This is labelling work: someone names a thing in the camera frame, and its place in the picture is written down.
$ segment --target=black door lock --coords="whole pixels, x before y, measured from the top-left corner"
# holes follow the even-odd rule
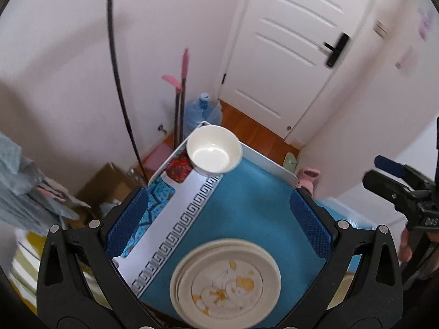
[[[328,60],[326,61],[326,65],[328,66],[328,68],[334,67],[335,63],[337,63],[337,60],[339,60],[339,57],[343,52],[343,49],[345,49],[346,44],[348,43],[349,40],[350,37],[346,33],[342,33],[335,47],[329,45],[326,42],[323,44],[326,48],[332,50],[332,53],[330,54]]]

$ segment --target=striped fabric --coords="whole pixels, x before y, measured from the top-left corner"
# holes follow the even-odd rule
[[[23,302],[37,314],[36,283],[46,238],[19,229],[15,234],[17,251],[10,265],[8,279]],[[90,268],[83,264],[81,268],[96,302],[111,309]]]

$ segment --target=door panel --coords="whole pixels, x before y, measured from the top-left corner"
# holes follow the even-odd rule
[[[330,78],[323,43],[349,36],[369,0],[249,0],[220,98],[286,137]]]

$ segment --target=pink shoe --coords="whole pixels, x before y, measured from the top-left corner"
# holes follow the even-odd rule
[[[309,196],[313,196],[313,190],[320,179],[320,171],[313,168],[302,168],[297,173],[298,182],[294,184],[297,188],[304,188]]]

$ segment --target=wooden floor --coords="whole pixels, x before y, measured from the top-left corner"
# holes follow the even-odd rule
[[[288,152],[291,152],[297,158],[299,150],[288,145],[281,137],[261,124],[258,124],[247,115],[236,110],[234,107],[223,101],[220,102],[223,111],[223,121],[221,126],[232,131],[242,143],[245,143],[260,154],[268,157],[278,165],[284,163],[285,155]],[[170,134],[163,142],[172,148],[173,139],[173,134]],[[142,159],[143,164],[145,164],[147,160],[148,156]],[[153,170],[147,170],[147,176],[150,177],[152,174]]]

